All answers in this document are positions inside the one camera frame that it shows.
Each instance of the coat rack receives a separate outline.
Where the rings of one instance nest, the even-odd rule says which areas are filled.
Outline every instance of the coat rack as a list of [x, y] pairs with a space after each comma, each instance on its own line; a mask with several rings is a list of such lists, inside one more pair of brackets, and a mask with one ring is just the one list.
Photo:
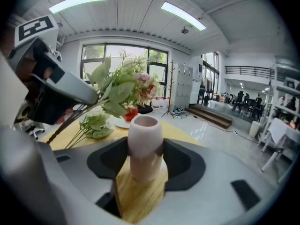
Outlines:
[[170, 102], [171, 102], [171, 92], [172, 92], [172, 84], [174, 83], [174, 81], [173, 81], [173, 71], [175, 70], [175, 68], [174, 68], [174, 65], [173, 65], [173, 60], [172, 60], [172, 62], [170, 62], [171, 64], [172, 64], [172, 68], [171, 68], [171, 84], [170, 84], [170, 88], [168, 89], [169, 91], [170, 91], [170, 99], [169, 99], [169, 105], [168, 105], [168, 110], [161, 116], [161, 117], [163, 117], [165, 114], [167, 114], [168, 115], [168, 113], [169, 114], [171, 114], [170, 113]]

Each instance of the pink flower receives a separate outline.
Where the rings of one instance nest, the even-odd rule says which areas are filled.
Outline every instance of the pink flower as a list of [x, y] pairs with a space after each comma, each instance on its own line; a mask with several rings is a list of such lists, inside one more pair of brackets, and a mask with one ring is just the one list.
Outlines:
[[150, 75], [145, 73], [145, 74], [135, 74], [135, 79], [140, 80], [143, 83], [146, 83], [148, 79], [150, 79]]

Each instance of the pink vase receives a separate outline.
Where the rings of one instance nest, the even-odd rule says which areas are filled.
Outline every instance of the pink vase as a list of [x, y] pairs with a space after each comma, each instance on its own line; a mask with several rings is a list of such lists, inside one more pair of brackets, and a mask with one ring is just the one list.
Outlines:
[[129, 165], [137, 181], [148, 182], [156, 178], [162, 163], [162, 144], [159, 120], [148, 115], [132, 119], [128, 132]]

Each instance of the ceiling light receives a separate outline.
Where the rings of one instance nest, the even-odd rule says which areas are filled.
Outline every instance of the ceiling light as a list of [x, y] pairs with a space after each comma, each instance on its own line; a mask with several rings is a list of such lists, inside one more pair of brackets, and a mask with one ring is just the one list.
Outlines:
[[86, 2], [95, 2], [95, 1], [104, 1], [104, 0], [65, 0], [63, 2], [60, 2], [52, 7], [49, 8], [49, 10], [52, 13], [57, 13], [61, 10], [64, 10], [66, 8], [78, 5], [78, 4], [83, 4]]
[[163, 10], [166, 10], [170, 13], [177, 15], [178, 17], [183, 18], [184, 20], [188, 21], [190, 24], [194, 25], [199, 30], [203, 30], [206, 28], [201, 22], [199, 22], [193, 16], [191, 16], [187, 12], [181, 10], [179, 7], [172, 5], [171, 3], [164, 2], [164, 4], [162, 5], [161, 8]]

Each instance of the ceiling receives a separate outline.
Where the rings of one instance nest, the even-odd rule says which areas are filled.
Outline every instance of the ceiling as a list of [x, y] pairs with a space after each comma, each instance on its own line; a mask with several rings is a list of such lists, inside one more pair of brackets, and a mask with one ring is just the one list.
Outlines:
[[231, 86], [236, 86], [236, 87], [241, 87], [240, 83], [243, 84], [243, 88], [249, 89], [249, 90], [254, 90], [258, 92], [262, 92], [265, 90], [265, 88], [268, 87], [268, 85], [259, 83], [259, 82], [250, 82], [250, 81], [243, 81], [243, 80], [236, 80], [236, 79], [226, 79], [226, 82], [231, 85]]
[[[15, 13], [30, 20], [50, 14], [49, 7], [63, 0], [19, 0]], [[206, 29], [161, 9], [165, 0], [106, 0], [70, 7], [54, 18], [67, 37], [93, 31], [130, 31], [172, 42], [186, 51], [203, 54], [227, 50], [238, 52], [289, 51], [284, 24], [266, 0], [166, 0], [199, 18]]]

